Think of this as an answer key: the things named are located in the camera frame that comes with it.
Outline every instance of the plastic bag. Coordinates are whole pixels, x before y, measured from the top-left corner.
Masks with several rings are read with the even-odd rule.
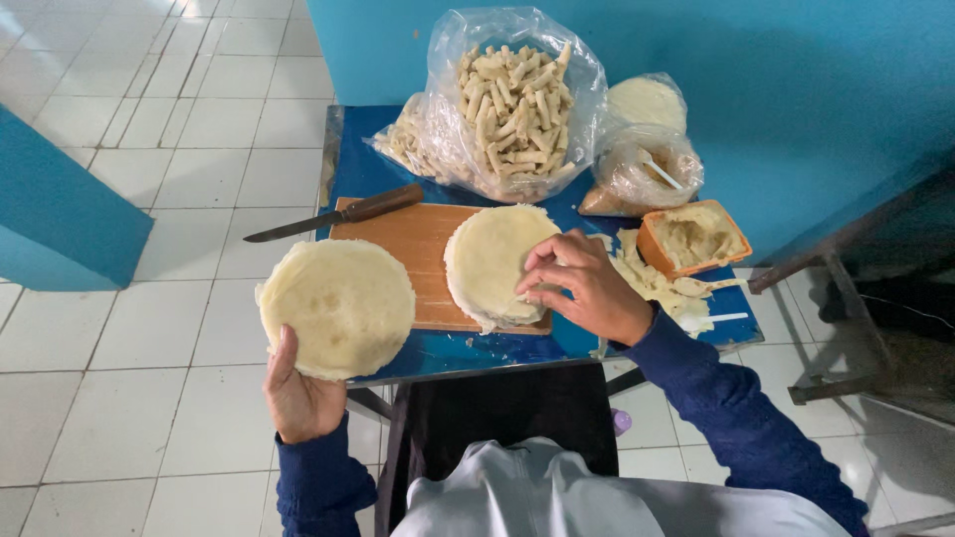
[[[611,124],[649,123],[687,133],[687,102],[666,73],[647,73],[618,82],[606,94]]]
[[[516,51],[528,45],[556,58],[565,43],[570,44],[570,58],[563,83],[573,98],[566,123],[565,162],[542,175],[519,172],[503,179],[483,160],[476,130],[458,108],[463,99],[458,85],[462,57],[475,47],[508,45]],[[593,162],[605,99],[604,67],[597,56],[576,34],[541,11],[451,10],[432,32],[424,93],[412,96],[401,117],[366,142],[436,183],[463,186],[500,202],[534,203],[561,192]]]
[[[594,162],[594,185],[578,212],[594,216],[643,216],[685,204],[703,186],[703,164],[690,139],[663,125],[627,125],[606,130]],[[683,189],[673,188],[640,149]]]

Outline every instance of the blue metal table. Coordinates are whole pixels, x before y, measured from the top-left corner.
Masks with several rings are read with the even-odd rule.
[[[401,106],[329,107],[323,167],[324,199],[319,214],[332,210],[339,197],[366,198],[413,182],[420,183],[424,188],[425,203],[501,205],[467,190],[439,186],[422,180],[397,164],[387,161],[362,140],[370,138],[394,122],[400,112]],[[621,227],[638,227],[640,221],[579,215],[576,206],[592,184],[593,176],[587,170],[561,194],[539,205],[547,209],[547,214],[562,230],[580,227],[587,234],[605,233],[614,237],[616,248],[619,246],[616,239],[617,230]],[[315,240],[326,239],[328,236],[328,228],[315,232]],[[695,277],[716,281],[733,278],[733,274],[731,268],[723,267]],[[713,315],[745,312],[749,317],[716,323],[716,330],[700,334],[701,340],[710,342],[721,352],[763,341],[753,311],[739,287],[716,290],[707,301]],[[374,375],[354,378],[350,386],[377,386],[398,381],[484,375],[595,361],[589,352],[597,349],[597,336],[570,323],[557,313],[554,313],[553,325],[553,332],[548,336],[412,330],[404,347],[391,363]],[[473,338],[472,345],[467,344],[469,338]],[[619,357],[608,355],[605,358],[612,359]]]

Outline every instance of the hand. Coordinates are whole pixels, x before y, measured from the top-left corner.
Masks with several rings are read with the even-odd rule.
[[[295,369],[297,354],[295,331],[282,325],[282,341],[268,358],[262,391],[275,430],[285,443],[323,437],[337,429],[345,415],[345,381],[302,376]]]
[[[527,292],[528,302],[544,304],[588,332],[632,346],[653,322],[653,308],[610,264],[603,241],[588,239],[579,229],[533,247],[524,270],[528,272],[516,294]],[[574,298],[535,289],[541,283],[570,290]]]

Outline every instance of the blue sleeve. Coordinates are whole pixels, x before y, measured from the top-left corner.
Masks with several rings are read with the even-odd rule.
[[[279,450],[279,514],[286,537],[358,537],[355,513],[378,498],[365,466],[349,457],[349,413],[330,435]]]
[[[822,458],[818,444],[776,409],[750,368],[720,363],[709,343],[686,335],[653,302],[647,334],[625,355],[647,380],[667,394],[680,413],[706,436],[716,460],[728,466],[726,486],[775,489],[806,498],[850,534],[868,535],[865,502],[839,480],[838,466]]]

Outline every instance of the plastic spoon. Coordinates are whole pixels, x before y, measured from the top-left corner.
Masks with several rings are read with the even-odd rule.
[[[734,319],[745,319],[749,317],[748,313],[726,313],[725,315],[711,315],[709,317],[693,317],[691,315],[683,315],[677,320],[676,324],[680,325],[680,328],[684,332],[699,332],[703,325],[706,323],[715,323],[718,321],[732,321]]]
[[[719,280],[717,282],[704,282],[696,278],[677,278],[673,280],[673,290],[692,298],[698,298],[706,295],[712,290],[727,288],[731,286],[741,286],[746,283],[742,278],[730,278],[728,280]]]
[[[674,181],[673,178],[669,176],[669,173],[663,171],[663,168],[658,166],[656,162],[653,161],[653,156],[650,155],[650,152],[643,147],[637,148],[637,160],[656,170],[656,172],[660,174],[660,177],[666,179],[667,183],[669,183],[669,185],[673,188],[676,188],[677,190],[683,190],[683,185]]]

